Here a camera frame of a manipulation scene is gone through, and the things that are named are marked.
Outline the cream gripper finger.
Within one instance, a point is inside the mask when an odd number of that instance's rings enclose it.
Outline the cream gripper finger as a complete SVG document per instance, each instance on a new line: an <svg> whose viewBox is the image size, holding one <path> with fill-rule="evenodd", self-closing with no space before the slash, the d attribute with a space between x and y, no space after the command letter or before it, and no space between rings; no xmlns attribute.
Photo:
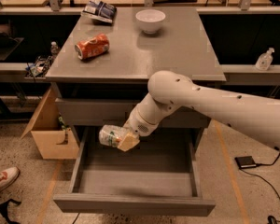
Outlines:
<svg viewBox="0 0 280 224"><path fill-rule="evenodd" d="M128 132L124 135L121 141L118 144L118 149L121 151L128 151L139 144L139 136L137 134Z"/></svg>

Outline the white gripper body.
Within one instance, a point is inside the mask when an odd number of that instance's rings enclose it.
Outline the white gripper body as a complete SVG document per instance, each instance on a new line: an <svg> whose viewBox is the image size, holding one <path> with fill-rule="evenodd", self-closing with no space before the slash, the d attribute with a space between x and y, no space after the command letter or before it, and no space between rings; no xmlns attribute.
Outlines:
<svg viewBox="0 0 280 224"><path fill-rule="evenodd" d="M157 124L150 124L145 121L139 114L138 110L135 108L131 113L126 122L123 125L124 128L130 130L133 134L139 136L149 136L157 128Z"/></svg>

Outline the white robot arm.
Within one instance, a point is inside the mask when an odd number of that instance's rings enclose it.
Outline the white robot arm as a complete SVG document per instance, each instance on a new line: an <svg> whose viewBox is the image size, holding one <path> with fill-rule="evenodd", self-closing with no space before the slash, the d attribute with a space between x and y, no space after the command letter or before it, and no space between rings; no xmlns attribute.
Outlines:
<svg viewBox="0 0 280 224"><path fill-rule="evenodd" d="M223 91L194 84L189 77L170 71L153 74L148 94L124 124L126 134L118 149L127 151L149 136L166 117L187 107L262 144L280 150L280 100Z"/></svg>

